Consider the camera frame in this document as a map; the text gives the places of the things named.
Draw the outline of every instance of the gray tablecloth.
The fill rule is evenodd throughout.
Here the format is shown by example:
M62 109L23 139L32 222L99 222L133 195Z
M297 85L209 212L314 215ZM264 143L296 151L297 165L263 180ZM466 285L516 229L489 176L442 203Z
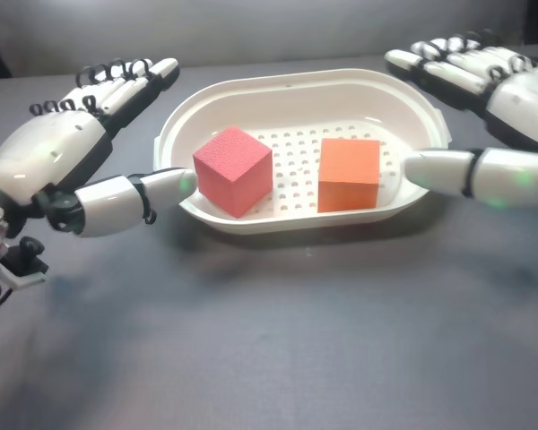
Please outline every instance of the gray tablecloth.
M186 97L381 58L184 69L96 178L148 172ZM0 81L0 144L72 76ZM452 148L499 145L443 110ZM538 210L429 195L386 222L231 237L174 210L81 240L0 310L0 430L538 430Z

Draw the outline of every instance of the white robotic hand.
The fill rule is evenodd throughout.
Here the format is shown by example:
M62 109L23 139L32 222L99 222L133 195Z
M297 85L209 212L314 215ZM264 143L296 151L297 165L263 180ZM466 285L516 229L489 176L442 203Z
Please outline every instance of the white robotic hand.
M517 150L415 153L404 162L408 179L496 207L537 206L538 58L500 47L489 31L417 42L411 51L386 53L389 72L453 108L472 110Z
M87 74L89 82L82 84ZM12 290L44 280L43 245L17 237L27 219L46 218L52 228L80 237L105 236L155 221L197 187L195 172L172 168L149 175L114 176L85 185L112 152L112 139L179 77L168 58L87 67L77 88L59 103L30 106L35 116L0 148L0 286Z

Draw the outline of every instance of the white basket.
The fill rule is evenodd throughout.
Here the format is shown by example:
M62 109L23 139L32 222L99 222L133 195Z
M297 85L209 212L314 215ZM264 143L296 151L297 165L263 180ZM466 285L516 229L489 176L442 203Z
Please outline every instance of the white basket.
M450 143L440 111L418 91L382 73L341 69L228 81L197 92L155 139L153 168L194 168L194 152L230 125L273 149L273 192L240 219L199 192L181 206L214 228L241 235L392 217L427 192L402 177L403 156ZM324 137L382 142L376 209L317 213Z

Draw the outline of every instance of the orange cube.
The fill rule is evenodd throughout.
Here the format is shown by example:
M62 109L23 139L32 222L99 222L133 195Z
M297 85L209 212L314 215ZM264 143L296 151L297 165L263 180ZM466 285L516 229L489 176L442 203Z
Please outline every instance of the orange cube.
M379 141L323 139L318 211L355 211L377 206Z

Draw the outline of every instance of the foam block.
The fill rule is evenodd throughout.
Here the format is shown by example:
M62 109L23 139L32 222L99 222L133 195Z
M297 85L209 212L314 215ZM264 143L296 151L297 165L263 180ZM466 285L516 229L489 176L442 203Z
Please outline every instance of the foam block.
M323 139L318 211L356 211L377 206L379 141Z
M194 154L199 191L235 218L273 189L273 155L237 127L219 133Z

